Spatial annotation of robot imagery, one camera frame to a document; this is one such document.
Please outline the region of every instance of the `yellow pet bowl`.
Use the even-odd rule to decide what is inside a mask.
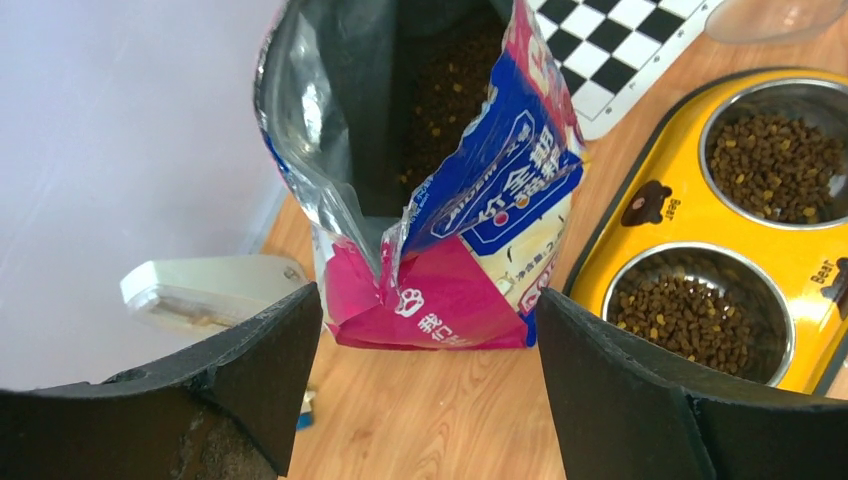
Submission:
[[[748,213],[713,182],[709,139],[752,114],[803,118],[848,145],[848,78],[773,68],[734,74],[689,94],[642,150],[604,220],[578,258],[565,294],[610,321],[617,288],[685,278],[734,292],[761,334],[757,361],[741,377],[781,389],[824,393],[845,357],[848,329],[848,187],[811,224]],[[843,153],[848,165],[848,152]]]

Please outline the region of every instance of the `bowl rim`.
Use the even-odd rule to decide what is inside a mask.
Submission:
[[[777,287],[777,283],[772,280],[768,273],[766,273],[766,271],[763,270],[762,267],[760,267],[744,255],[741,255],[740,253],[729,248],[721,247],[706,242],[666,242],[643,250],[642,252],[634,255],[633,258],[631,258],[618,270],[618,272],[616,272],[616,274],[612,277],[612,280],[610,280],[610,283],[607,286],[606,293],[604,294],[603,304],[601,305],[601,320],[605,322],[610,321],[608,317],[612,295],[615,291],[616,285],[624,276],[624,274],[630,271],[637,263],[652,255],[663,253],[669,250],[682,249],[708,250],[712,253],[724,255],[740,262],[746,268],[751,270],[754,275],[759,277],[763,283],[765,283],[769,292],[777,300],[777,303],[780,306],[780,310],[783,313],[784,325],[786,326],[786,345],[784,347],[783,357],[781,358],[777,369],[775,369],[774,374],[772,374],[769,381],[765,384],[769,387],[776,387],[783,380],[783,377],[786,376],[786,372],[789,371],[789,365],[792,363],[792,359],[795,356],[795,319],[789,312],[789,303],[786,299],[786,296],[783,294],[783,292],[780,291],[780,289]]]
[[[775,228],[779,230],[790,230],[790,231],[811,231],[811,230],[824,230],[827,228],[839,227],[845,224],[848,224],[848,213],[845,215],[836,218],[834,220],[829,220],[827,222],[821,223],[813,223],[813,224],[790,224],[790,223],[782,223],[776,222],[774,220],[768,220],[765,218],[760,218],[747,210],[743,209],[739,205],[736,204],[733,200],[731,200],[724,192],[718,188],[718,185],[713,181],[713,177],[710,174],[710,170],[707,164],[707,136],[710,132],[710,129],[715,124],[718,117],[721,116],[727,109],[732,107],[734,104],[744,99],[748,95],[756,93],[760,90],[767,90],[769,88],[782,87],[785,85],[811,85],[814,87],[824,88],[833,90],[837,93],[841,93],[846,98],[848,98],[848,85],[844,85],[832,80],[825,80],[821,78],[815,77],[789,77],[789,78],[779,78],[773,80],[766,80],[764,82],[757,83],[756,85],[751,85],[749,87],[743,88],[736,92],[732,97],[724,100],[721,105],[719,105],[713,112],[710,114],[709,118],[707,118],[704,127],[701,129],[700,138],[698,139],[698,164],[701,169],[701,176],[704,178],[704,181],[707,183],[707,186],[712,191],[713,195],[715,195],[719,201],[724,204],[726,208],[729,208],[734,213],[741,215],[752,222],[759,223],[760,225],[764,225],[770,228]]]

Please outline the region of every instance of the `wooden floor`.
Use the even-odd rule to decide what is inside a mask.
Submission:
[[[848,19],[798,46],[734,48],[704,36],[697,40],[610,134],[590,146],[593,164],[552,286],[564,283],[662,115],[709,80],[766,65],[848,74]],[[309,242],[305,218],[287,201],[266,251],[292,256],[312,272]],[[834,396],[848,398],[845,377],[834,385]],[[316,423],[298,433],[290,479],[565,477],[536,349],[379,352],[339,347],[325,335],[311,383]]]

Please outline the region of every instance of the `brown bear graphic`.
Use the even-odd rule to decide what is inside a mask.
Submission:
[[[839,316],[845,320],[848,318],[848,257],[837,260],[836,268],[839,269],[839,273],[829,287],[821,289],[821,294],[836,304]]]
[[[633,198],[627,204],[627,209],[621,214],[621,225],[638,227],[644,223],[657,225],[663,219],[665,199],[671,196],[671,188],[657,180],[651,180],[639,187]]]

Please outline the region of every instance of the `blue label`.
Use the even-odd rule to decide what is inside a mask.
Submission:
[[[580,182],[580,158],[509,55],[495,63],[491,84],[460,147],[413,196],[403,254],[454,235],[494,253]]]

